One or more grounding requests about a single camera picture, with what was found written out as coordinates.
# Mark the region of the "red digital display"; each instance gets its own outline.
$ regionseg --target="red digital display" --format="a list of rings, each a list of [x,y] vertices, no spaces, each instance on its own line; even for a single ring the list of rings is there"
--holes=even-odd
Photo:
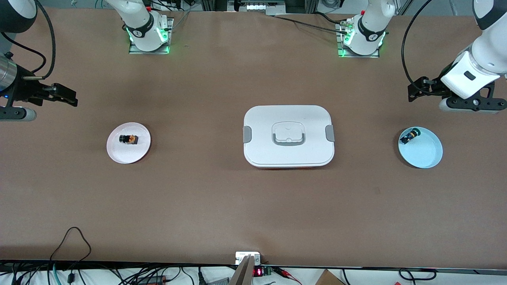
[[[264,275],[263,275],[263,271],[262,271],[262,267],[255,268],[255,269],[253,270],[253,276],[254,276],[254,277],[261,277],[261,276],[264,276]]]

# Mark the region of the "brown table surface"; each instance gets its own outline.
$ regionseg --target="brown table surface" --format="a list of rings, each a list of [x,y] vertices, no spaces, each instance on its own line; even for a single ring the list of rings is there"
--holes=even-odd
[[[351,59],[338,57],[330,32],[257,13],[190,13],[170,54],[150,56],[127,54],[113,10],[49,14],[57,60],[46,83],[76,90],[79,106],[46,102],[33,122],[0,124],[0,258],[46,259],[79,226],[89,260],[232,263],[235,251],[255,250],[283,265],[507,269],[507,112],[444,113],[438,97],[408,103],[400,44],[409,17],[393,18],[381,58]],[[411,76],[436,77],[479,34],[471,17],[421,17],[406,46]],[[17,40],[50,55],[42,15]],[[12,51],[28,69],[40,62]],[[496,94],[506,91],[498,81]],[[249,165],[243,116],[269,104],[326,108],[331,163]],[[132,165],[105,149],[125,122],[153,138]],[[396,139],[411,126],[440,137],[438,166],[402,161]],[[85,252],[74,232],[55,258]]]

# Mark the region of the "white plate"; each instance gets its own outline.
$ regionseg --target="white plate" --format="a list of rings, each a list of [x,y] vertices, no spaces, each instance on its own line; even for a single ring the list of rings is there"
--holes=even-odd
[[[120,142],[120,135],[137,135],[136,145]],[[146,127],[139,123],[125,123],[118,126],[107,138],[107,154],[114,161],[122,164],[134,163],[141,159],[150,148],[152,137]]]
[[[432,168],[442,159],[444,150],[437,135],[423,127],[410,127],[402,132],[400,139],[413,128],[418,128],[421,134],[410,140],[406,145],[398,140],[398,150],[403,159],[418,168]]]

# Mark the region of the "wire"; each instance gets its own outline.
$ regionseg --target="wire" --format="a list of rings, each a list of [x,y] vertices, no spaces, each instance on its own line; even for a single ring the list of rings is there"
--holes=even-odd
[[[10,38],[8,35],[6,35],[4,32],[2,32],[2,35],[4,36],[4,38],[5,38],[7,41],[11,42],[11,44],[14,44],[14,45],[16,45],[16,46],[18,46],[18,47],[20,47],[20,48],[22,48],[22,49],[25,49],[25,50],[27,50],[27,51],[29,51],[29,52],[32,52],[32,53],[34,53],[34,54],[36,54],[36,55],[38,55],[38,56],[40,56],[40,57],[42,58],[42,63],[41,63],[41,65],[40,65],[39,67],[37,67],[36,69],[32,70],[32,73],[36,73],[36,72],[38,72],[39,70],[41,70],[41,69],[44,67],[44,65],[46,65],[46,57],[44,56],[44,54],[42,54],[42,53],[40,53],[40,52],[38,52],[38,51],[36,51],[36,50],[34,50],[34,49],[31,49],[31,48],[29,48],[29,47],[27,47],[27,46],[24,46],[24,45],[22,45],[22,44],[18,43],[17,41],[15,41],[15,40],[11,39],[11,38]]]
[[[49,26],[49,33],[51,34],[51,65],[49,66],[48,73],[46,75],[42,76],[42,79],[46,79],[51,75],[53,72],[53,69],[55,68],[55,58],[56,58],[56,39],[55,39],[55,30],[53,29],[53,24],[51,24],[51,20],[49,19],[49,15],[42,7],[42,4],[39,2],[39,0],[34,0],[35,4],[39,7],[39,9],[42,11],[42,14],[44,14],[44,17],[46,18],[46,21],[48,22]]]
[[[410,278],[406,278],[405,276],[403,276],[402,272],[408,273],[410,275]],[[433,276],[429,277],[429,278],[414,278],[414,275],[412,275],[410,270],[408,270],[407,268],[400,268],[400,270],[398,271],[398,275],[400,275],[401,278],[405,279],[406,281],[412,281],[412,283],[414,285],[416,285],[415,281],[430,281],[430,280],[435,279],[437,277],[437,272],[432,271],[432,273],[433,273]]]
[[[58,285],[62,285],[62,283],[60,282],[60,279],[58,278],[58,274],[56,274],[56,263],[53,264],[53,275],[55,275],[56,283]]]
[[[67,235],[69,234],[69,232],[72,230],[72,229],[76,229],[79,231],[79,234],[81,235],[81,238],[83,239],[83,241],[86,243],[86,245],[88,246],[88,253],[81,259],[79,259],[78,261],[76,261],[74,264],[76,264],[77,262],[81,262],[83,261],[85,258],[87,258],[91,253],[92,253],[92,246],[90,245],[90,243],[85,239],[85,236],[83,235],[83,232],[81,231],[80,228],[78,227],[70,227],[67,232],[65,233],[65,235],[63,236],[63,239],[62,241],[60,242],[60,244],[58,245],[58,247],[55,249],[55,251],[53,251],[53,253],[51,254],[51,256],[49,257],[49,261],[51,262],[53,260],[53,256],[55,255],[55,253],[60,249],[60,247],[62,246],[62,244],[65,242],[65,239],[67,238]]]
[[[86,282],[85,282],[83,276],[81,275],[81,270],[80,269],[78,269],[78,273],[79,273],[79,277],[81,278],[81,282],[83,282],[83,285],[86,285]]]
[[[331,22],[333,24],[338,24],[339,25],[342,21],[346,21],[347,20],[347,19],[342,19],[342,20],[335,21],[335,20],[331,19],[330,17],[328,17],[326,14],[321,13],[319,11],[315,11],[313,13],[324,17],[327,21],[329,21],[329,22]]]
[[[30,274],[30,276],[28,277],[28,281],[26,282],[25,285],[29,285],[30,284],[30,280],[32,279],[32,277],[37,273],[37,271],[39,271],[41,269],[42,265],[39,266],[33,273]]]
[[[424,7],[426,7],[431,1],[433,1],[433,0],[428,0],[428,1],[426,1],[426,3],[424,3],[421,6],[421,8],[417,11],[417,13],[415,13],[414,17],[412,18],[412,20],[410,21],[409,25],[407,26],[407,30],[405,30],[405,34],[403,35],[403,40],[402,40],[402,65],[403,65],[403,70],[405,71],[405,76],[407,76],[407,79],[410,81],[410,84],[412,84],[415,87],[415,89],[417,89],[420,92],[422,92],[424,94],[427,94],[427,95],[438,95],[438,96],[441,96],[442,94],[432,93],[432,92],[423,90],[423,89],[419,88],[417,85],[415,85],[415,82],[412,80],[412,78],[409,75],[409,72],[407,70],[407,65],[405,64],[405,41],[407,40],[407,35],[409,33],[410,27],[414,23],[415,19],[419,15],[419,13],[421,13],[421,11],[424,9]]]
[[[347,283],[347,285],[350,285],[350,282],[347,279],[347,274],[345,273],[345,269],[342,268],[342,271],[343,271],[343,278],[345,278],[345,282]]]
[[[297,283],[299,283],[299,285],[303,285],[303,284],[301,284],[301,282],[300,282],[299,280],[297,280],[297,279],[296,279],[294,276],[292,276],[292,275],[291,275],[291,276],[289,276],[289,279],[290,279],[290,280],[294,280],[294,281],[296,281]]]
[[[180,267],[180,268],[181,268],[181,270],[183,271],[183,273],[184,273],[186,276],[190,277],[190,280],[192,280],[192,285],[195,285],[195,283],[194,283],[194,279],[193,279],[193,278],[192,278],[192,277],[191,277],[188,273],[186,273],[186,272],[185,272],[185,270],[183,269],[183,267]]]
[[[157,0],[157,2],[154,2],[154,1],[152,1],[152,0],[148,0],[148,1],[150,1],[151,3],[154,3],[154,4],[158,4],[158,5],[160,5],[160,6],[164,6],[164,7],[166,7],[167,9],[169,9],[169,11],[174,11],[174,10],[173,10],[174,8],[176,8],[176,9],[178,9],[178,10],[180,10],[180,11],[184,11],[184,10],[183,10],[182,8],[180,8],[180,7],[173,7],[173,6],[168,6],[168,5],[162,4],[162,2],[161,2],[161,1],[159,1],[159,0]]]
[[[174,30],[174,29],[176,29],[176,27],[178,27],[178,26],[179,26],[179,24],[183,21],[183,19],[185,19],[185,17],[187,17],[187,16],[188,16],[188,14],[190,13],[190,11],[191,11],[194,7],[196,7],[196,6],[190,6],[190,8],[188,9],[188,11],[187,11],[187,12],[186,12],[183,16],[182,16],[182,18],[178,21],[178,23],[176,23],[176,25],[174,25],[174,26],[172,27],[172,29],[173,29],[173,30]]]
[[[164,271],[162,271],[162,274],[161,274],[162,276],[164,276],[164,272],[165,272],[166,270],[167,270],[167,268],[166,268],[166,269],[164,269]],[[176,277],[178,277],[178,275],[181,273],[181,271],[182,271],[182,268],[180,267],[180,268],[179,268],[178,273],[176,274],[176,276],[175,276],[175,277],[173,277],[173,278],[171,278],[171,279],[167,279],[167,280],[166,280],[166,282],[171,282],[171,281],[175,280],[175,279],[176,279]]]
[[[278,17],[278,16],[272,16],[272,17],[277,18],[277,19],[286,20],[286,21],[291,21],[291,22],[294,22],[294,23],[298,23],[298,24],[309,26],[309,27],[316,28],[316,29],[327,30],[327,31],[341,33],[341,34],[347,34],[347,32],[345,32],[345,31],[340,31],[340,30],[335,30],[335,29],[329,29],[329,28],[319,27],[319,26],[316,26],[316,25],[312,25],[312,24],[296,21],[296,20],[293,20],[293,19],[288,19],[288,18],[283,18],[283,17]]]

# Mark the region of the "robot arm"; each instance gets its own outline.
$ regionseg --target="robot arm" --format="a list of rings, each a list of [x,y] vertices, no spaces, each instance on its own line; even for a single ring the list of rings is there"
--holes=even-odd
[[[24,32],[35,22],[37,5],[34,0],[0,0],[0,32]],[[44,100],[60,101],[72,106],[78,105],[76,92],[54,83],[44,85],[33,72],[14,63],[12,53],[0,55],[0,96],[7,99],[5,106],[0,106],[0,121],[32,121],[37,114],[33,109],[13,106],[15,101],[30,102],[42,106]]]
[[[494,81],[507,73],[507,2],[474,0],[474,15],[483,31],[473,43],[448,65],[439,77],[430,81],[421,77],[416,87],[409,86],[409,101],[425,95],[442,96],[444,111],[496,113],[507,108],[507,101],[493,98]],[[480,95],[487,89],[487,97]]]
[[[146,52],[154,51],[169,40],[167,16],[148,12],[142,0],[106,0],[122,17],[130,40]]]
[[[396,12],[392,0],[369,0],[364,13],[355,15],[350,21],[353,28],[343,42],[359,55],[370,55],[380,46],[385,28]]]

